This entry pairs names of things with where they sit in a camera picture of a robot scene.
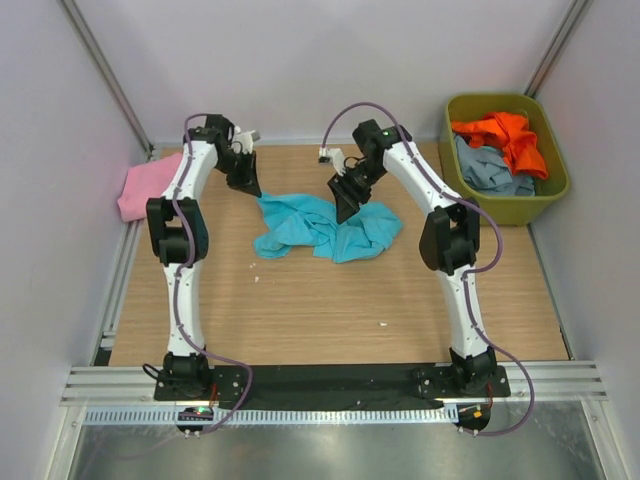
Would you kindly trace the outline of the cyan t shirt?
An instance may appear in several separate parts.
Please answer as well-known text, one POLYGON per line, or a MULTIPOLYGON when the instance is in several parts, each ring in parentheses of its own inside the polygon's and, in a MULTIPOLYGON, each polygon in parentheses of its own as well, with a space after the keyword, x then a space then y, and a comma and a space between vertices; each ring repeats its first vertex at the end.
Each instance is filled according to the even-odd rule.
POLYGON ((257 256, 279 259, 297 247, 335 264, 373 259, 391 248, 401 219, 382 203, 366 204, 343 223, 334 204, 309 194, 262 194, 256 200, 267 232, 253 247, 257 256))

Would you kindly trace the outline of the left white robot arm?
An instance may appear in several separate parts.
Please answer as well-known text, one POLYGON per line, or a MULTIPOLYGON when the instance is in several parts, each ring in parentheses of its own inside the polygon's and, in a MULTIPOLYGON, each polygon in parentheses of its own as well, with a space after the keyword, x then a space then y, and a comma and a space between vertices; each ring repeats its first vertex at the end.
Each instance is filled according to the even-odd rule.
POLYGON ((203 400, 213 392, 210 356, 200 319, 200 276, 209 234, 199 200, 212 171, 229 188, 262 196, 255 131, 243 131, 222 114, 194 114, 184 122, 183 152, 164 192, 146 202, 153 254, 163 267, 169 298, 170 334, 156 381, 156 400, 203 400))

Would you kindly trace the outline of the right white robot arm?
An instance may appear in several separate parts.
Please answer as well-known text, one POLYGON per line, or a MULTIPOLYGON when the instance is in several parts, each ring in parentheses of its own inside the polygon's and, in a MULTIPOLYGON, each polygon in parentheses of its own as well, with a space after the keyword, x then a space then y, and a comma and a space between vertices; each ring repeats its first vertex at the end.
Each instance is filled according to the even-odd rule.
POLYGON ((425 215, 419 241, 423 263, 439 279, 451 331, 450 381, 464 396, 487 392, 497 371, 494 348, 483 338, 473 269, 480 246, 478 205, 448 187, 423 158, 402 126, 381 128, 374 120, 360 123, 353 139, 362 158, 352 166, 339 148, 322 145, 319 160, 335 174, 328 181, 342 224, 371 198, 372 187, 392 174, 425 215))

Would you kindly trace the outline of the pink folded t shirt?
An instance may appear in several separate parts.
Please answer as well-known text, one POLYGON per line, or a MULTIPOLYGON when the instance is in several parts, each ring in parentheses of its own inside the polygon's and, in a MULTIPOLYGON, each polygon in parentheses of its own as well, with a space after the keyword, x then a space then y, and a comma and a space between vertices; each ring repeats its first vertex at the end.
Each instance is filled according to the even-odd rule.
POLYGON ((131 167, 127 171, 124 188, 117 200, 121 220, 125 223, 144 219, 146 203, 160 198, 174 178, 182 155, 167 157, 131 167))

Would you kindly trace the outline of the grey blue t shirt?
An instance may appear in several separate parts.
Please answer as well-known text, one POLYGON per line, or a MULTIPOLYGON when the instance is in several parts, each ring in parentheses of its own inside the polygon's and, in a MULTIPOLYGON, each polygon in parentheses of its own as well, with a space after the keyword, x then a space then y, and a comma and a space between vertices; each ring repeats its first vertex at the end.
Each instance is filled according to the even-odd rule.
POLYGON ((490 146, 471 147, 460 135, 454 137, 459 168, 466 184, 490 196, 535 195, 534 180, 525 174, 512 174, 502 152, 490 146))

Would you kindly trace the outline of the olive green plastic bin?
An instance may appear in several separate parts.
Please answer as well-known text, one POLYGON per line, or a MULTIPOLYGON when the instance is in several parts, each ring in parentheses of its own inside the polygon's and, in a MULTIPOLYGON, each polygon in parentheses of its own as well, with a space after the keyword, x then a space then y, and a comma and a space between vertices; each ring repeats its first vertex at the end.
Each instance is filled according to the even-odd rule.
POLYGON ((558 150, 547 115, 540 103, 530 97, 507 93, 467 93, 452 97, 445 107, 439 144, 444 180, 464 197, 474 197, 500 225, 531 223, 569 189, 569 177, 558 150), (537 149, 545 161, 548 177, 533 181, 532 196, 496 196, 480 193, 463 179, 452 123, 479 121, 489 113, 507 112, 521 115, 537 135, 537 149))

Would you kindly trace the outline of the orange t shirt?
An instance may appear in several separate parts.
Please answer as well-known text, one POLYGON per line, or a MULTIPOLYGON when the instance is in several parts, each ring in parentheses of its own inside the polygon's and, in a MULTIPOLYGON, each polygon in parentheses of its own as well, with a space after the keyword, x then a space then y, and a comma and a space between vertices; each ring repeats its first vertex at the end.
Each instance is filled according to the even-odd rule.
POLYGON ((512 174, 546 180, 546 162, 537 148, 538 137, 530 129, 529 120, 520 114, 490 112, 480 120, 452 121, 454 133, 463 136, 470 147, 489 146, 502 152, 512 174))

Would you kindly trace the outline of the left aluminium corner post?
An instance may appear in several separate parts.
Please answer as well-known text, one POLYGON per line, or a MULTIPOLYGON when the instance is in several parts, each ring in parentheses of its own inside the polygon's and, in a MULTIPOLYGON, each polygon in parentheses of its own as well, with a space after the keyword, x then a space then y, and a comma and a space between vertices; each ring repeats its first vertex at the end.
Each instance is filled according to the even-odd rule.
POLYGON ((72 30, 80 40, 85 52, 93 63, 106 89, 124 116, 137 143, 142 148, 147 160, 154 153, 154 146, 142 126, 138 115, 118 81, 109 60, 103 52, 84 14, 74 0, 58 0, 57 4, 65 14, 72 30))

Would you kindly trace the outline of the aluminium corner post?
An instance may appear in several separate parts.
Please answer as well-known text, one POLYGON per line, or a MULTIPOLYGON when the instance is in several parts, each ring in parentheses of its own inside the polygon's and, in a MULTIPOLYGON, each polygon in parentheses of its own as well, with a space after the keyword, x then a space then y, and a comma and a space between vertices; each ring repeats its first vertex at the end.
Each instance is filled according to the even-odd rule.
POLYGON ((109 60, 103 52, 84 14, 74 0, 58 0, 57 4, 65 14, 72 30, 80 40, 85 52, 93 63, 106 89, 124 116, 137 143, 142 148, 147 160, 154 153, 154 146, 142 126, 138 115, 118 81, 109 60))
POLYGON ((570 3, 567 12, 563 16, 559 27, 552 36, 548 47, 524 90, 525 96, 536 98, 540 94, 554 67, 558 64, 564 50, 569 45, 573 35, 577 32, 593 3, 593 0, 573 0, 570 3))

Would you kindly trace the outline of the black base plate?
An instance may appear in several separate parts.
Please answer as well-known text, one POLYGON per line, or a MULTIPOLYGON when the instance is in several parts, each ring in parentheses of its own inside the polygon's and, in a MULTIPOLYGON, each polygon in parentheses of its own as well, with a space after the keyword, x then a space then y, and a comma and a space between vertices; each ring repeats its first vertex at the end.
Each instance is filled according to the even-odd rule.
POLYGON ((253 374, 219 365, 193 377, 142 366, 154 399, 203 401, 222 409, 265 411, 400 411, 437 409, 460 398, 507 398, 506 371, 463 384, 450 364, 262 365, 253 374))

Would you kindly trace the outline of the aluminium front rail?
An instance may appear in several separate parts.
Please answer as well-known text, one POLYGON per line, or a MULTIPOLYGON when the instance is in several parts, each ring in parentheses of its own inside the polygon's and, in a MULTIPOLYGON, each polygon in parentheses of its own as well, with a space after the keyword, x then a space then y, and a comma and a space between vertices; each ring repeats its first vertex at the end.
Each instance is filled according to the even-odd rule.
MULTIPOLYGON (((527 399, 531 393, 539 401, 607 397, 595 364, 588 361, 500 363, 487 381, 476 380, 464 387, 454 379, 448 363, 344 364, 344 365, 261 365, 253 368, 251 398, 283 394, 322 395, 325 399, 352 392, 359 398, 375 392, 395 392, 411 398, 478 398, 489 383, 497 398, 527 399)), ((63 404, 108 404, 145 402, 189 402, 204 396, 184 388, 175 393, 165 380, 140 367, 78 367, 67 379, 63 404)))

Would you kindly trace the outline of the right aluminium corner post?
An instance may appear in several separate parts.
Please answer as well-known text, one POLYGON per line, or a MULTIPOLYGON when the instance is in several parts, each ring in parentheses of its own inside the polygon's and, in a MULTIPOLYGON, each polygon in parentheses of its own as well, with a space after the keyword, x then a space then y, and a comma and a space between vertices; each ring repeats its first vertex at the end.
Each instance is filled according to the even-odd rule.
POLYGON ((593 0, 573 0, 570 3, 567 12, 563 16, 559 27, 552 36, 548 47, 524 90, 525 96, 536 98, 540 94, 554 67, 558 64, 564 50, 569 45, 573 35, 577 32, 593 3, 593 0))

